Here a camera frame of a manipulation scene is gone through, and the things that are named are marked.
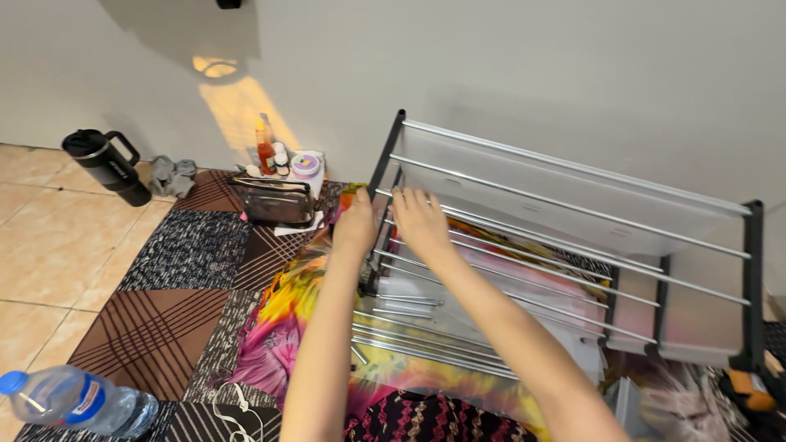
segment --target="black wall fixture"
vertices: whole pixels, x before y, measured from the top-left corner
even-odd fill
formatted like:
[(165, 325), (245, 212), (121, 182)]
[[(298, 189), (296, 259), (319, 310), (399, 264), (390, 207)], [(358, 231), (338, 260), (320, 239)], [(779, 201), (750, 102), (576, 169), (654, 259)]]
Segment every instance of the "black wall fixture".
[(242, 0), (215, 0), (221, 9), (239, 9)]

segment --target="bottle label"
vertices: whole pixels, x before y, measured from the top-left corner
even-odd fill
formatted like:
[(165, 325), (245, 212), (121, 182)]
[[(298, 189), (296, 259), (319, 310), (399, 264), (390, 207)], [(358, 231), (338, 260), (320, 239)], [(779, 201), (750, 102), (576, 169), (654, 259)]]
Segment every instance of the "bottle label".
[(106, 390), (101, 386), (98, 377), (85, 373), (85, 385), (79, 394), (79, 405), (63, 415), (67, 424), (78, 424), (92, 418), (106, 401)]

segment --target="white cable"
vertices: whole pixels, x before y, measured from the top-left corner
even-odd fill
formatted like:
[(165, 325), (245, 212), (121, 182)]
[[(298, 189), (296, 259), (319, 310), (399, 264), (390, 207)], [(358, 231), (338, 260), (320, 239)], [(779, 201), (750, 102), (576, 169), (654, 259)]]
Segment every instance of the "white cable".
[[(250, 411), (259, 420), (259, 442), (264, 442), (263, 439), (265, 438), (265, 431), (263, 428), (264, 424), (262, 423), (262, 418), (260, 418), (259, 415), (256, 414), (256, 411), (248, 408), (248, 401), (245, 399), (245, 397), (243, 397), (243, 392), (241, 391), (241, 387), (237, 383), (230, 383), (230, 382), (227, 382), (224, 385), (234, 385), (235, 392), (237, 392), (237, 395), (238, 397), (240, 397), (241, 400), (241, 411), (243, 411), (244, 413), (246, 411)], [(232, 434), (230, 434), (230, 438), (228, 442), (232, 442), (236, 434), (240, 434), (243, 437), (243, 442), (254, 442), (254, 438), (252, 438), (251, 436), (248, 435), (248, 433), (246, 433), (245, 428), (243, 428), (243, 426), (238, 421), (236, 421), (235, 418), (231, 416), (225, 416), (219, 413), (219, 409), (216, 408), (215, 401), (218, 399), (219, 393), (221, 392), (221, 389), (224, 388), (224, 385), (219, 387), (219, 390), (215, 392), (215, 396), (213, 397), (213, 414), (215, 414), (216, 418), (219, 418), (223, 421), (232, 422), (233, 424), (240, 427), (239, 430), (233, 431)]]

